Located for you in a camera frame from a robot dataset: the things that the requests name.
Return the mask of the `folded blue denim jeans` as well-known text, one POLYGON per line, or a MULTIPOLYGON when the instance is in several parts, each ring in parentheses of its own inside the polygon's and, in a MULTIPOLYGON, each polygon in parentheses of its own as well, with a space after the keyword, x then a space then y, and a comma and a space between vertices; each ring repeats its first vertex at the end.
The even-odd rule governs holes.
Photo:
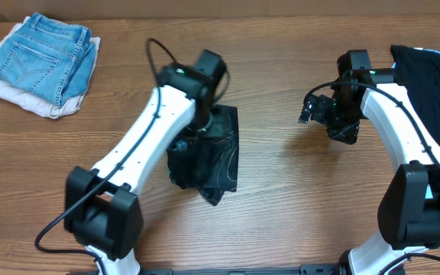
POLYGON ((0 80, 59 107, 89 86, 92 31, 34 13, 0 47, 0 80))

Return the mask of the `folded white cloth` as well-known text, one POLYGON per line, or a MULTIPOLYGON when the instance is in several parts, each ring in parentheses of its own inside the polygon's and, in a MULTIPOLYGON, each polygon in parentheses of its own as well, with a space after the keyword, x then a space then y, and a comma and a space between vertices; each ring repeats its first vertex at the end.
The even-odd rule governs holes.
MULTIPOLYGON (((9 37, 13 35, 14 32, 19 30, 24 25, 24 23, 26 23, 30 18, 31 18, 30 16, 27 16, 22 23, 17 23, 0 42, 0 48, 2 47, 3 43, 6 42, 6 40, 9 39, 9 37)), ((58 105, 53 105, 45 101, 44 99, 38 97, 37 95, 31 94, 22 89, 15 88, 11 86, 9 83, 1 80, 0 80, 0 99, 4 99, 8 102, 19 105, 24 110, 33 112, 36 115, 39 115, 44 118, 57 119, 65 115, 72 115, 78 112, 81 109, 81 105, 89 89, 89 83, 95 69, 100 43, 101 43, 100 37, 90 38, 90 44, 94 46, 95 56, 91 63, 92 65, 91 75, 86 78, 87 83, 85 85, 84 91, 79 95, 68 99, 61 107, 58 105)))

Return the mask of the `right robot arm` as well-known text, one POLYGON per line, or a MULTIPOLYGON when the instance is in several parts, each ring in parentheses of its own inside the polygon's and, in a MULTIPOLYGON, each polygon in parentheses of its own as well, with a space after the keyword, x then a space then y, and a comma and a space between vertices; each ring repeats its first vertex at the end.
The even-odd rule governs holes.
POLYGON ((403 274, 412 257, 440 248, 440 146, 414 111, 393 68, 374 69, 366 50, 349 50, 337 60, 332 96, 304 98, 300 122, 327 127, 328 137, 345 144, 358 139, 369 120, 390 156, 395 175, 377 211, 377 231, 346 251, 336 264, 303 264, 302 274, 403 274))

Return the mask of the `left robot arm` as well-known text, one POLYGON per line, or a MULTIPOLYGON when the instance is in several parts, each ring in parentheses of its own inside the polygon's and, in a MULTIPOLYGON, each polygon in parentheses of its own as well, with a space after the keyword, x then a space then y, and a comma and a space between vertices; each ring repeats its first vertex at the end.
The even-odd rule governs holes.
POLYGON ((97 274, 138 274, 134 246, 144 220, 139 198, 153 168, 168 153, 176 183, 204 183, 219 170, 218 146, 233 126, 215 90, 227 66, 204 50, 192 66, 172 62, 156 75, 145 109, 113 150, 91 170, 66 180, 64 228, 94 257, 97 274))

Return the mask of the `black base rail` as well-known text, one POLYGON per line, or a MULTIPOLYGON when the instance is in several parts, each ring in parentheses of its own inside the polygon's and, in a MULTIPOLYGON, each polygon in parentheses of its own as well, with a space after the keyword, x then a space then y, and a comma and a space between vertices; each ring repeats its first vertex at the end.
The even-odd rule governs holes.
POLYGON ((289 268, 248 268, 212 270, 145 269, 140 275, 336 275, 341 274, 336 264, 302 264, 289 268))

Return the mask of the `black printed cycling jersey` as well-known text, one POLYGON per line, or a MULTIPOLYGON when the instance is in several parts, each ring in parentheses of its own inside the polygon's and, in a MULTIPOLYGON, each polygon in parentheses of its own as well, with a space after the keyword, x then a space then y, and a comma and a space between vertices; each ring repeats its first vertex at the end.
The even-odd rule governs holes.
POLYGON ((205 132, 185 129, 175 137, 167 148, 167 166, 173 184, 198 190, 216 206, 224 193, 238 187, 238 109, 216 105, 212 118, 205 132))

